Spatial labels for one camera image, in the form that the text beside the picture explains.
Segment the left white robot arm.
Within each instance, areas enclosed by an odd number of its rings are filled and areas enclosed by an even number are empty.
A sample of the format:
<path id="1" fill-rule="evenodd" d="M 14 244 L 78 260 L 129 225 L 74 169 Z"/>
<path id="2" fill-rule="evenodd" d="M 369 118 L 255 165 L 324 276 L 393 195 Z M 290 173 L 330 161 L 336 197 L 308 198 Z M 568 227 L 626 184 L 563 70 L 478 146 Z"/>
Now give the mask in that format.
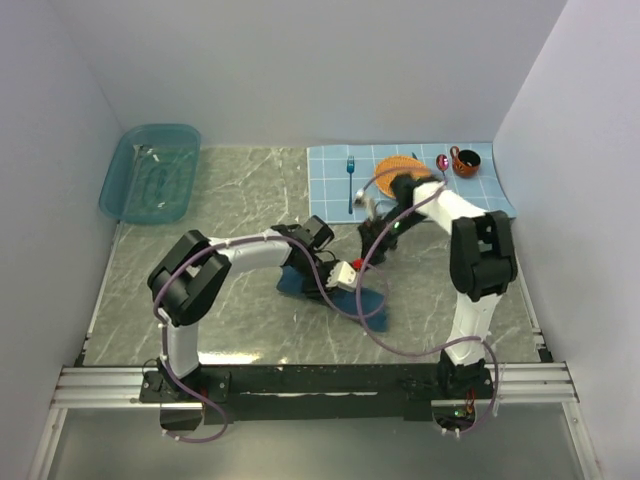
<path id="1" fill-rule="evenodd" d="M 231 276 L 281 267 L 294 275 L 295 290 L 313 300 L 342 280 L 353 280 L 347 262 L 320 258 L 333 238 L 331 228 L 317 216 L 303 225 L 279 224 L 253 236 L 207 238 L 198 230 L 184 234 L 147 280 L 161 328 L 163 390 L 178 402 L 197 393 L 198 322 Z"/>

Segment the blue t shirt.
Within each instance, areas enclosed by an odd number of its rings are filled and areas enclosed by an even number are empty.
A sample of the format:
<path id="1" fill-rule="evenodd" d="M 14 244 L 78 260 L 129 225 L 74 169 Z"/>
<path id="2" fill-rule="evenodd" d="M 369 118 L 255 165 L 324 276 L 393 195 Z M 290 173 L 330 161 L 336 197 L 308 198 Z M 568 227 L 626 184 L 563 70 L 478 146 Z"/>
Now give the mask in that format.
<path id="1" fill-rule="evenodd" d="M 319 292 L 312 291 L 311 295 L 307 295 L 303 290 L 304 285 L 305 278 L 292 267 L 286 266 L 282 268 L 282 274 L 276 284 L 276 289 L 279 293 L 286 296 L 310 301 L 324 307 L 330 307 Z M 334 289 L 328 291 L 327 294 L 329 299 L 341 312 L 347 315 L 354 315 L 354 321 L 359 323 L 356 308 L 356 294 L 354 292 Z M 361 289 L 361 305 L 364 314 L 372 313 L 384 301 L 385 296 L 383 294 L 366 287 Z M 366 322 L 372 331 L 376 333 L 386 332 L 389 327 L 389 322 L 385 307 L 382 307 L 377 313 L 368 317 Z"/>

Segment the blue checked placemat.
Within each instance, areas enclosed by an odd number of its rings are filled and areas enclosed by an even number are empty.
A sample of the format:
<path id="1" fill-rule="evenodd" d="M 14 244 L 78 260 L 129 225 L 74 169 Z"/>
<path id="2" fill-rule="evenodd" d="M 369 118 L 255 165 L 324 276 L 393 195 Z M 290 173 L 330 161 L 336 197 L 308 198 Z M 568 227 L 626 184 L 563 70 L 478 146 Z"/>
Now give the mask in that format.
<path id="1" fill-rule="evenodd" d="M 470 149 L 481 157 L 478 173 L 469 179 L 446 172 L 448 187 L 474 205 L 485 210 L 502 210 L 509 217 L 517 216 L 515 208 L 507 199 L 496 173 L 493 146 L 490 143 L 461 143 L 461 149 Z M 382 194 L 376 185 L 366 182 L 374 176 L 376 165 L 392 155 L 411 156 L 436 171 L 436 157 L 447 155 L 451 146 L 446 143 L 428 144 L 379 144 L 379 145 L 325 145 L 307 149 L 309 177 L 309 212 L 329 224 L 357 224 L 366 213 L 355 208 L 348 214 L 349 180 L 346 171 L 347 157 L 355 157 L 353 193 L 364 188 L 376 200 L 378 211 L 386 213 L 395 206 L 395 201 Z"/>

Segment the iridescent spoon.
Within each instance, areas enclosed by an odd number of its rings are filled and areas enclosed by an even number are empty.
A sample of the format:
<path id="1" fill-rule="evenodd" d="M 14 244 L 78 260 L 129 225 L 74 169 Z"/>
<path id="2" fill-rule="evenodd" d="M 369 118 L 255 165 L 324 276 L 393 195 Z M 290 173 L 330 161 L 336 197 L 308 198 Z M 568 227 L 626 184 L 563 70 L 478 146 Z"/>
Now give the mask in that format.
<path id="1" fill-rule="evenodd" d="M 450 168 L 449 158 L 445 154 L 439 154 L 436 157 L 436 167 L 443 175 L 446 175 L 446 172 Z"/>

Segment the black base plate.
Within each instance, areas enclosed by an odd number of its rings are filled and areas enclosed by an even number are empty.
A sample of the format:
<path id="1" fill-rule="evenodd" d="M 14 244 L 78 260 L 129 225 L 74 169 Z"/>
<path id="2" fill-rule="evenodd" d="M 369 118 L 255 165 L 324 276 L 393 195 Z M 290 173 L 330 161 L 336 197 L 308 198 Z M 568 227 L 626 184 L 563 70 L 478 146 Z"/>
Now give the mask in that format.
<path id="1" fill-rule="evenodd" d="M 401 418 L 429 422 L 436 403 L 463 404 L 470 422 L 478 400 L 495 397 L 484 363 L 221 365 L 197 368 L 180 389 L 163 369 L 143 374 L 143 405 L 184 410 L 194 404 L 208 425 L 268 420 Z"/>

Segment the aluminium rail frame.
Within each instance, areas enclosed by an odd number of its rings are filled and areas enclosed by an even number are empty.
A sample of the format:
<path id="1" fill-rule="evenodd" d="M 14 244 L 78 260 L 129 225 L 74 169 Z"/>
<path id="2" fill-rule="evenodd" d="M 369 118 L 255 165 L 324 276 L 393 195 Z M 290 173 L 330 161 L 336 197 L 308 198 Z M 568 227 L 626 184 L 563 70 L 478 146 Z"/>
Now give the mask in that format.
<path id="1" fill-rule="evenodd" d="M 134 228 L 123 232 L 134 235 Z M 157 354 L 158 336 L 142 335 L 148 295 L 133 286 L 134 248 L 117 240 L 105 292 L 83 367 L 63 373 L 28 479 L 596 479 L 592 447 L 578 397 L 563 363 L 531 360 L 540 332 L 525 306 L 520 280 L 498 305 L 489 337 L 500 359 L 497 416 L 457 440 L 431 422 L 400 419 L 240 422 L 219 441 L 188 445 L 161 436 L 157 408 L 133 405 L 144 359 Z M 444 231 L 425 222 L 403 235 L 382 265 L 390 282 L 387 306 L 397 348 L 422 351 L 444 342 L 455 309 Z M 233 275 L 201 323 L 203 363 L 395 364 L 436 356 L 394 356 L 353 322 L 327 307 L 276 292 L 276 268 Z"/>

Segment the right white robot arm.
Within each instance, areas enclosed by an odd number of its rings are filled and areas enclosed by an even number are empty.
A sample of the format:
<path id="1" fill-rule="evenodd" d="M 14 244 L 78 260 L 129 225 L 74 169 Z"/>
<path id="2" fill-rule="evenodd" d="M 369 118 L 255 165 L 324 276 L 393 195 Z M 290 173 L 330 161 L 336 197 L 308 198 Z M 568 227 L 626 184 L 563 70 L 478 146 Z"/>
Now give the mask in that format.
<path id="1" fill-rule="evenodd" d="M 454 320 L 437 364 L 439 390 L 460 398 L 488 380 L 486 337 L 495 309 L 518 268 L 511 220 L 502 210 L 479 208 L 433 176 L 400 173 L 391 182 L 396 206 L 381 216 L 364 188 L 353 204 L 367 209 L 358 226 L 363 270 L 385 260 L 399 237 L 428 219 L 450 236 L 449 275 L 457 292 Z"/>

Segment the blue fork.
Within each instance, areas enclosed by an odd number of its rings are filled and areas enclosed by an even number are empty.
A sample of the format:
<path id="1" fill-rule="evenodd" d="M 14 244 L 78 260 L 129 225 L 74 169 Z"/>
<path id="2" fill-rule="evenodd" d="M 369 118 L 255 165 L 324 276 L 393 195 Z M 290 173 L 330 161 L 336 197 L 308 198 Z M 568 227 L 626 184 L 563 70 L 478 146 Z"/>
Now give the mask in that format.
<path id="1" fill-rule="evenodd" d="M 355 157 L 353 155 L 349 155 L 347 157 L 347 163 L 346 163 L 346 171 L 348 174 L 348 186 L 349 186 L 349 197 L 348 197 L 348 214 L 352 215 L 354 208 L 353 208 L 353 199 L 354 199 L 354 193 L 353 193 L 353 174 L 355 172 Z"/>

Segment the orange woven round trivet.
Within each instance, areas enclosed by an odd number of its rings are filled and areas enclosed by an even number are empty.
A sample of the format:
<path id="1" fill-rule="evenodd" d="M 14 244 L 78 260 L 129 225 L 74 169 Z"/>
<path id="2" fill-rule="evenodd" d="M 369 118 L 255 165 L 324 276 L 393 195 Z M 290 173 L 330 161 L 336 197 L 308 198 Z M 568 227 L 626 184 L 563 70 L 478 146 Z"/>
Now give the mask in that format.
<path id="1" fill-rule="evenodd" d="M 386 197 L 394 199 L 392 180 L 401 174 L 410 174 L 413 179 L 429 176 L 431 170 L 420 160 L 411 156 L 392 155 L 382 159 L 374 169 L 374 183 Z"/>

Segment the teal plastic bin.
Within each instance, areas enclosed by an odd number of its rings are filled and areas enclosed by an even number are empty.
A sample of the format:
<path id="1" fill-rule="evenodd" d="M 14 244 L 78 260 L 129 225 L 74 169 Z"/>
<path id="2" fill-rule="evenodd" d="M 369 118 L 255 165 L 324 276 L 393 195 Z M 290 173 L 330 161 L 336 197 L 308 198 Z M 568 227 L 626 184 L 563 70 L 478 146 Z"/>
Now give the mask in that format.
<path id="1" fill-rule="evenodd" d="M 147 124 L 120 139 L 99 197 L 103 214 L 122 223 L 170 224 L 189 206 L 201 135 L 186 124 Z"/>

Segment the orange black mug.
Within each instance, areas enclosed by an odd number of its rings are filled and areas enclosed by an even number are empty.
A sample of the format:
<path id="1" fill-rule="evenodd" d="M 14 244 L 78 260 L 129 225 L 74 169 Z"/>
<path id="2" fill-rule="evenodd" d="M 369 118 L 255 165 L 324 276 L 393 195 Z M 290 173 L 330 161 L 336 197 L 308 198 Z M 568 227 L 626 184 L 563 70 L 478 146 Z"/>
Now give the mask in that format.
<path id="1" fill-rule="evenodd" d="M 481 166 L 481 157 L 470 149 L 461 149 L 454 145 L 449 150 L 453 172 L 460 178 L 474 177 Z"/>

